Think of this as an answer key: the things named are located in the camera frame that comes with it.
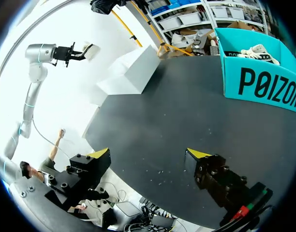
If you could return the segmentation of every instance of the black table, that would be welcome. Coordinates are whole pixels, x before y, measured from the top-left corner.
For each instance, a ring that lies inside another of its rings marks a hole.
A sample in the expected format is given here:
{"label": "black table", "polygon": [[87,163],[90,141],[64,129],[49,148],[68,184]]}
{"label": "black table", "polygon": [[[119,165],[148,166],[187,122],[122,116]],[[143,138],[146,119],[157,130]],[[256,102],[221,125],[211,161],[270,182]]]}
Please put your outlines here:
{"label": "black table", "polygon": [[113,171],[174,215],[217,228],[226,211],[184,172],[185,149],[220,154],[277,204],[296,171],[296,113],[223,96],[219,57],[162,61],[142,95],[108,96],[87,132]]}

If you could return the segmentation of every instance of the black clamp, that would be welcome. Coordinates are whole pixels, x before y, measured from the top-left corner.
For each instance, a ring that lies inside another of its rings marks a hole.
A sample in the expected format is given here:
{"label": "black clamp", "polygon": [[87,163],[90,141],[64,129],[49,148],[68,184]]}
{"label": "black clamp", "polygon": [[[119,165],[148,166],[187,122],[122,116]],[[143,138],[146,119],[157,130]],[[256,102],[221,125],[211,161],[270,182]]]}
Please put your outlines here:
{"label": "black clamp", "polygon": [[137,37],[135,35],[131,36],[130,39],[137,40]]}

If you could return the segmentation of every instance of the cyan box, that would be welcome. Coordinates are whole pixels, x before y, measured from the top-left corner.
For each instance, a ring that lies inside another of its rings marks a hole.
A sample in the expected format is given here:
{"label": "cyan box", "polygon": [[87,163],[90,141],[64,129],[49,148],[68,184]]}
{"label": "cyan box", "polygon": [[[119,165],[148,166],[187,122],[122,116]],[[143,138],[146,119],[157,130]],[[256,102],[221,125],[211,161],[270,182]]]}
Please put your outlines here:
{"label": "cyan box", "polygon": [[[279,40],[251,30],[216,28],[227,98],[274,105],[296,112],[296,58]],[[226,56],[262,44],[280,66],[252,58]]]}

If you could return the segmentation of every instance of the gray device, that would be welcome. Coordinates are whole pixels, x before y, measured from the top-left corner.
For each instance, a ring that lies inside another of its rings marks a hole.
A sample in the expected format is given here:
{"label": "gray device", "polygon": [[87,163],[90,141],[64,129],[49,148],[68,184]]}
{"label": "gray device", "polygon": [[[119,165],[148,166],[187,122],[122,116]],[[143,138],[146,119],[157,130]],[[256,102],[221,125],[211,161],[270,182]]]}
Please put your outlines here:
{"label": "gray device", "polygon": [[119,202],[113,207],[114,214],[117,217],[117,224],[111,228],[123,231],[124,226],[133,219],[140,216],[143,212],[136,208],[131,202]]}
{"label": "gray device", "polygon": [[171,228],[174,223],[174,219],[162,217],[154,214],[151,220],[151,224],[155,226],[161,226],[163,228]]}

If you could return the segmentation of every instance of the man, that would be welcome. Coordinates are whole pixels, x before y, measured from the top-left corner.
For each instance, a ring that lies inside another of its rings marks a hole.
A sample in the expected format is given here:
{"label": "man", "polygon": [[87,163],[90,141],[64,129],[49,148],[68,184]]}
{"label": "man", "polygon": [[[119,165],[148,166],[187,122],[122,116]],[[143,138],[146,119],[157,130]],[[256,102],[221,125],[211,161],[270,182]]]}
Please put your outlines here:
{"label": "man", "polygon": [[[42,181],[43,183],[45,183],[47,186],[50,186],[49,180],[48,180],[49,175],[57,175],[59,173],[59,171],[55,169],[56,163],[54,162],[54,158],[56,157],[58,146],[59,146],[60,140],[64,137],[64,133],[65,133],[64,130],[59,131],[59,135],[55,142],[55,146],[51,150],[49,156],[41,163],[39,167],[39,171],[31,167],[29,163],[21,161],[20,168],[21,168],[22,176],[25,176],[27,179],[34,176],[38,178],[40,181]],[[109,195],[106,191],[104,193],[99,193],[91,189],[89,189],[85,195],[85,199],[88,199],[89,201],[107,199],[108,197]],[[87,207],[84,207],[79,204],[74,208],[85,210]]]}

